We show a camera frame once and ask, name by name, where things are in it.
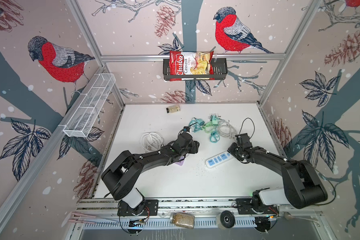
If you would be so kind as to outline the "purple power strip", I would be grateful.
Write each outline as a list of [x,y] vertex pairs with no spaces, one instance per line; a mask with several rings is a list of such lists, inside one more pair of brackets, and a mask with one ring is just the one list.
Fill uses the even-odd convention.
[[185,159],[181,159],[179,162],[176,162],[177,165],[182,166]]

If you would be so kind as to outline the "white blue small device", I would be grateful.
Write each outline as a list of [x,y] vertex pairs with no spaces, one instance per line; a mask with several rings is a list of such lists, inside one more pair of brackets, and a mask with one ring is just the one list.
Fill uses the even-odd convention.
[[228,151],[225,151],[220,153],[219,155],[207,159],[205,165],[208,169],[212,169],[232,159],[234,159],[234,156],[231,155]]

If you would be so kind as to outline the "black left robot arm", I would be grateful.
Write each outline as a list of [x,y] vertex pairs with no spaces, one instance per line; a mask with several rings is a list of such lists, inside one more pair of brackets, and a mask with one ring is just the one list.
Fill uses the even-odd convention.
[[119,154],[101,175],[101,180],[109,191],[106,195],[111,195],[120,204],[126,204],[128,208],[124,210],[127,214],[152,214],[145,197],[135,188],[135,183],[148,170],[181,162],[188,154],[197,154],[200,143],[193,140],[190,129],[190,126],[184,127],[176,140],[161,146],[157,151],[132,154],[126,150]]

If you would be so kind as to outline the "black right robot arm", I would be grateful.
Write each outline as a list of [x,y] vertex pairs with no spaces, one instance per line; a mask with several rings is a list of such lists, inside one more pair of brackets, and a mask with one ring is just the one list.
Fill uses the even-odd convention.
[[316,169],[307,161],[287,160],[262,147],[254,147],[248,134],[235,136],[228,153],[240,162],[263,166],[283,179],[282,194],[296,209],[317,205],[328,199],[328,193]]

